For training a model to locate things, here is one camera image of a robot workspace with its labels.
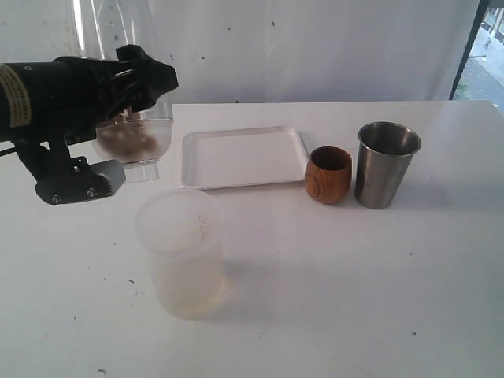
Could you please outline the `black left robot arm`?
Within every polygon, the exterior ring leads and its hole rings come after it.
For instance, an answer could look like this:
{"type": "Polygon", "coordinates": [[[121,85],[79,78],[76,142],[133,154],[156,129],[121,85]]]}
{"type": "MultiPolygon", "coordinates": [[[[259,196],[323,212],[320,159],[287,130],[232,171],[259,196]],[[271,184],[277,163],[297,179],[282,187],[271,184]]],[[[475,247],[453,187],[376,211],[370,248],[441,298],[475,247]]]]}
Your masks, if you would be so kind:
{"type": "Polygon", "coordinates": [[[178,87],[175,69],[140,46],[118,48],[117,59],[58,57],[1,66],[1,140],[42,143],[61,135],[91,141],[95,129],[126,109],[154,106],[178,87]]]}

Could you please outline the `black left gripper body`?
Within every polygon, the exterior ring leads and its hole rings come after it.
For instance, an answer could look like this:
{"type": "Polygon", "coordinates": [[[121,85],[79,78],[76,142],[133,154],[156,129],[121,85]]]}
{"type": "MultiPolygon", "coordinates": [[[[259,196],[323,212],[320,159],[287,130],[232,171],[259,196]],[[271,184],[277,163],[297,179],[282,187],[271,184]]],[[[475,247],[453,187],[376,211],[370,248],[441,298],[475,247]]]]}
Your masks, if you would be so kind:
{"type": "Polygon", "coordinates": [[[130,62],[88,57],[58,57],[66,69],[61,113],[65,141],[77,144],[96,138],[96,127],[129,107],[136,96],[136,68],[130,62]]]}

